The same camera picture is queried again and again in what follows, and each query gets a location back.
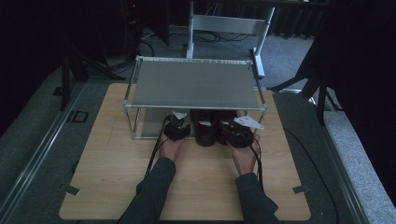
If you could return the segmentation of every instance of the metal rail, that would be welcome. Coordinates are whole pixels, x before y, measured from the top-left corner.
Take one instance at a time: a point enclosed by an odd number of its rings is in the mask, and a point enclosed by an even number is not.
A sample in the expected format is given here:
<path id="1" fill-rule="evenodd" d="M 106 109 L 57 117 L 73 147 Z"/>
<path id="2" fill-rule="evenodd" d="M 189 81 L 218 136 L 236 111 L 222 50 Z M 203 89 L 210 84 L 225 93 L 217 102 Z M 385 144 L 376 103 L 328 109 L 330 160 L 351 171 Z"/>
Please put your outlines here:
<path id="1" fill-rule="evenodd" d="M 35 150 L 33 156 L 24 166 L 11 190 L 8 192 L 5 199 L 0 204 L 1 224 L 8 223 L 9 219 L 12 216 L 12 213 L 18 206 L 26 190 L 29 188 L 42 162 L 44 161 L 44 159 L 46 159 L 47 154 L 50 152 L 50 148 L 53 142 L 55 141 L 62 127 L 64 126 L 64 123 L 67 120 L 70 111 L 72 110 L 84 87 L 84 83 L 79 82 L 76 84 L 76 87 L 73 89 L 73 92 L 71 94 L 71 100 L 69 101 L 69 104 L 64 109 L 64 111 L 60 111 L 58 113 L 55 121 L 53 121 L 52 125 L 49 127 L 49 130 L 43 137 L 40 145 Z"/>

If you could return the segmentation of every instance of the black object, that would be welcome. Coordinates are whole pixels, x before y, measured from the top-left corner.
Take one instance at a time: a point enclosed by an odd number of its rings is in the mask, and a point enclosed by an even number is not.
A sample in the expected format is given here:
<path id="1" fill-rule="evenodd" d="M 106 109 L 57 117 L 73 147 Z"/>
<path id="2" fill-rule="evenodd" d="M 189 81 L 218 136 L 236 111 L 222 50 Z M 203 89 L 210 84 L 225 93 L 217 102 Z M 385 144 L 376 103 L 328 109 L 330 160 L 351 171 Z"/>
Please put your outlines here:
<path id="1" fill-rule="evenodd" d="M 215 138 L 220 144 L 227 146 L 227 141 L 222 130 L 230 123 L 231 120 L 238 117 L 238 115 L 236 110 L 218 110 L 217 116 L 218 123 L 215 126 Z"/>
<path id="2" fill-rule="evenodd" d="M 395 1 L 336 1 L 296 76 L 271 88 L 281 90 L 307 78 L 302 93 L 309 97 L 319 88 L 317 115 L 322 124 L 327 88 L 334 89 L 393 204 L 395 22 Z"/>
<path id="3" fill-rule="evenodd" d="M 178 119 L 175 115 L 168 115 L 166 118 L 170 122 L 165 125 L 163 134 L 165 134 L 169 139 L 177 141 L 190 134 L 190 124 L 183 127 L 184 119 Z"/>
<path id="4" fill-rule="evenodd" d="M 195 141 L 203 147 L 210 147 L 216 142 L 215 126 L 218 123 L 215 110 L 192 109 Z"/>
<path id="5" fill-rule="evenodd" d="M 76 170 L 77 170 L 78 163 L 79 163 L 79 160 L 76 161 L 76 162 L 73 164 L 73 167 L 72 167 L 72 173 L 73 173 L 73 174 L 74 174 L 74 173 L 76 172 Z"/>
<path id="6" fill-rule="evenodd" d="M 148 169 L 146 170 L 145 176 L 147 176 L 151 170 L 152 163 L 154 162 L 155 154 L 160 148 L 161 135 L 165 134 L 172 141 L 180 140 L 185 138 L 190 134 L 190 124 L 183 126 L 184 119 L 178 119 L 175 115 L 167 115 L 163 119 L 163 125 L 160 130 L 160 135 L 157 138 L 157 142 L 155 143 L 154 149 L 152 149 L 151 157 L 148 162 Z"/>
<path id="7" fill-rule="evenodd" d="M 222 134 L 227 143 L 237 148 L 250 147 L 254 141 L 254 134 L 250 128 L 233 120 L 230 120 L 229 125 L 223 126 Z"/>

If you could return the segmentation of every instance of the white label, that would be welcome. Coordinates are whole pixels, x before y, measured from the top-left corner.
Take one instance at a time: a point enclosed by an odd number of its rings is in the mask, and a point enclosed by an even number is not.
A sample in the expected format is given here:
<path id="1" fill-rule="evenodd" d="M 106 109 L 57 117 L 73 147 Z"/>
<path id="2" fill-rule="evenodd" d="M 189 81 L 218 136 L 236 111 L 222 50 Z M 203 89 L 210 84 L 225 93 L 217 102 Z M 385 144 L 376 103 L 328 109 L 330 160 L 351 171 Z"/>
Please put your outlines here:
<path id="1" fill-rule="evenodd" d="M 172 113 L 178 118 L 178 119 L 184 119 L 187 117 L 187 113 L 180 113 L 175 110 L 172 111 Z"/>
<path id="2" fill-rule="evenodd" d="M 264 126 L 251 118 L 250 116 L 244 116 L 240 118 L 235 118 L 233 121 L 237 122 L 238 124 L 249 127 L 249 128 L 255 128 L 255 129 L 264 129 Z"/>

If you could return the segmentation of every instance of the tripod leg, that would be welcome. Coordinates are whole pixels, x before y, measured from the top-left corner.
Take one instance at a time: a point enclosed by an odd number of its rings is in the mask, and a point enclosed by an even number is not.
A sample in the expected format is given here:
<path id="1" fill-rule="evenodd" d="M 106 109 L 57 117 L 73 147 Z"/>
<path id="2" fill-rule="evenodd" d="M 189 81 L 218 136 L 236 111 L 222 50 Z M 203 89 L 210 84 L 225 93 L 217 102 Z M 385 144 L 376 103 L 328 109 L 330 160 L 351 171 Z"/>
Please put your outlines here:
<path id="1" fill-rule="evenodd" d="M 277 86 L 267 87 L 267 90 L 268 91 L 281 91 L 281 90 L 287 88 L 288 86 L 291 86 L 292 84 L 297 83 L 303 79 L 304 79 L 304 77 L 292 77 L 291 79 L 289 79 L 285 82 L 282 82 Z"/>
<path id="2" fill-rule="evenodd" d="M 107 75 L 108 77 L 112 78 L 112 79 L 116 79 L 116 80 L 125 80 L 125 77 L 119 77 L 113 73 L 111 73 L 110 71 L 108 71 L 107 69 L 105 69 L 104 67 L 102 67 L 99 63 L 91 60 L 90 58 L 88 58 L 86 55 L 84 55 L 83 53 L 81 53 L 78 49 L 74 48 L 73 50 L 76 55 L 85 63 L 88 63 L 90 66 L 92 66 L 93 68 L 103 72 L 105 75 Z"/>
<path id="3" fill-rule="evenodd" d="M 335 103 L 334 99 L 330 96 L 329 92 L 326 91 L 326 96 L 329 98 L 330 103 L 332 103 L 332 107 L 334 107 L 338 111 L 344 111 L 338 104 Z"/>
<path id="4" fill-rule="evenodd" d="M 320 85 L 319 87 L 319 97 L 318 97 L 318 108 L 317 108 L 317 118 L 321 125 L 324 124 L 324 105 L 326 101 L 327 87 L 325 85 Z"/>

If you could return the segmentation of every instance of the gray sleeve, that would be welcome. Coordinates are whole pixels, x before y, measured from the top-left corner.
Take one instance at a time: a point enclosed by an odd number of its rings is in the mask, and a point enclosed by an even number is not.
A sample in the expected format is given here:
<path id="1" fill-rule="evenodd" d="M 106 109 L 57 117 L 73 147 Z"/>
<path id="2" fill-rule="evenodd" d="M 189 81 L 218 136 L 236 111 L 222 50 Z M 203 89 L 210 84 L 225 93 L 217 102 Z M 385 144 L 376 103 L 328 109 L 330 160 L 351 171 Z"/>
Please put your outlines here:
<path id="1" fill-rule="evenodd" d="M 149 175 L 137 185 L 136 195 L 118 223 L 159 223 L 175 173 L 176 166 L 173 161 L 159 158 Z"/>
<path id="2" fill-rule="evenodd" d="M 237 177 L 235 184 L 246 224 L 280 223 L 275 216 L 276 203 L 265 195 L 253 173 Z"/>

